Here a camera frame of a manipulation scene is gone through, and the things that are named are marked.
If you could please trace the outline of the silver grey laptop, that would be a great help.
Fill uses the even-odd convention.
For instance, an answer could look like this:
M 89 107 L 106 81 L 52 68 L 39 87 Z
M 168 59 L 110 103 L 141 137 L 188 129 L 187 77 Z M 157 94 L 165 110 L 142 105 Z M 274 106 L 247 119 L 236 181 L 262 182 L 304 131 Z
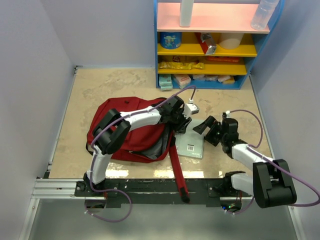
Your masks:
M 203 122 L 201 119 L 192 119 L 185 133 L 175 135 L 175 145 L 179 156 L 202 159 L 204 152 L 204 134 L 193 130 Z

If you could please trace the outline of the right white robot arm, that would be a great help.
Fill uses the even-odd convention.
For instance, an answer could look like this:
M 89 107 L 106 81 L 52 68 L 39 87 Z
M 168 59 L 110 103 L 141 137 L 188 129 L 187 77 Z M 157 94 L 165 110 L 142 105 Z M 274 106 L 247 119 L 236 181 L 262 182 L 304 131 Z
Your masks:
M 250 149 L 247 142 L 239 137 L 238 121 L 224 117 L 221 122 L 209 116 L 195 126 L 193 131 L 202 134 L 209 129 L 204 140 L 213 146 L 221 145 L 231 159 L 241 162 L 252 170 L 252 175 L 244 171 L 227 172 L 218 191 L 233 197 L 239 191 L 254 197 L 260 208 L 291 205 L 297 201 L 296 189 L 288 163 L 283 159 L 263 159 L 263 155 Z

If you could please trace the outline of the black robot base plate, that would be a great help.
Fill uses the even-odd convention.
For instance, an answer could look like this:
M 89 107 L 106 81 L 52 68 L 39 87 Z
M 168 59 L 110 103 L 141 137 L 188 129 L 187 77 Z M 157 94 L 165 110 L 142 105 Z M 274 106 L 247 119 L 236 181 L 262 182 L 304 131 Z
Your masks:
M 234 189 L 223 189 L 221 178 L 186 178 L 185 183 L 191 205 L 205 205 L 207 207 L 220 207 L 234 201 L 239 197 L 248 197 L 246 193 L 239 193 Z M 107 208 L 120 208 L 128 204 L 129 200 L 120 191 L 125 192 L 135 205 L 183 205 L 176 181 L 173 178 L 108 178 L 99 190 L 108 189 L 106 193 L 95 192 L 90 188 L 88 180 L 76 182 L 74 195 L 84 197 L 89 206 L 93 201 L 102 202 Z

